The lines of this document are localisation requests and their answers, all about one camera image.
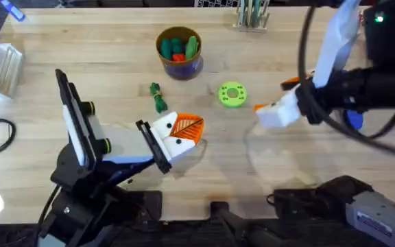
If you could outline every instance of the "green light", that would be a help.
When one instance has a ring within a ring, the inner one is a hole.
[[[378,16],[378,17],[376,17],[375,18],[375,20],[374,21],[376,21],[377,23],[381,23],[381,22],[383,22],[383,16]]]

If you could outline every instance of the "green toy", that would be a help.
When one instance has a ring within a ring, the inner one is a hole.
[[[161,55],[165,59],[171,60],[171,42],[166,38],[161,41]]]
[[[246,89],[238,82],[224,82],[217,92],[219,101],[227,107],[239,107],[246,101]]]
[[[184,46],[179,38],[172,38],[171,40],[171,50],[173,54],[183,54]]]
[[[153,82],[150,85],[150,93],[155,99],[155,108],[158,113],[162,113],[167,110],[167,104],[163,100],[163,95],[161,94],[160,87],[158,83]]]
[[[182,44],[182,41],[179,38],[172,38],[171,43],[173,45],[180,45]]]
[[[198,52],[198,40],[195,36],[191,36],[185,49],[185,59],[190,59]]]

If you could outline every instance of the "red object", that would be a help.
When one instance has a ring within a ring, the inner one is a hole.
[[[185,61],[185,55],[184,54],[173,54],[173,61],[175,61],[175,62]]]

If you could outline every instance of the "green vegetable toy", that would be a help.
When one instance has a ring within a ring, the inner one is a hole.
[[[161,95],[160,87],[158,83],[153,82],[150,85],[150,93],[155,99],[155,107],[158,113],[162,113],[167,110],[167,104],[163,100],[163,95]]]
[[[172,38],[171,40],[171,50],[173,54],[183,54],[184,46],[179,38]]]
[[[171,60],[171,43],[166,38],[163,38],[163,41],[161,41],[161,55],[165,59]]]
[[[196,39],[195,36],[191,36],[189,38],[189,41],[187,43],[187,48],[185,50],[185,59],[190,59],[196,55],[196,52],[198,52],[198,40]]]

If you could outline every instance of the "blue object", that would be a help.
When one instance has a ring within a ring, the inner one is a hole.
[[[362,129],[362,125],[363,125],[363,115],[362,114],[357,113],[353,110],[347,110],[347,119],[348,119],[348,123],[355,130]]]
[[[173,65],[164,63],[164,69],[170,76],[172,76],[176,79],[179,79],[179,80],[185,80],[185,79],[192,78],[193,75],[195,75],[195,73],[200,68],[201,63],[202,63],[202,58],[199,57],[192,62],[182,64],[182,65],[173,66]]]
[[[18,21],[24,21],[25,15],[8,0],[0,0],[4,8]]]

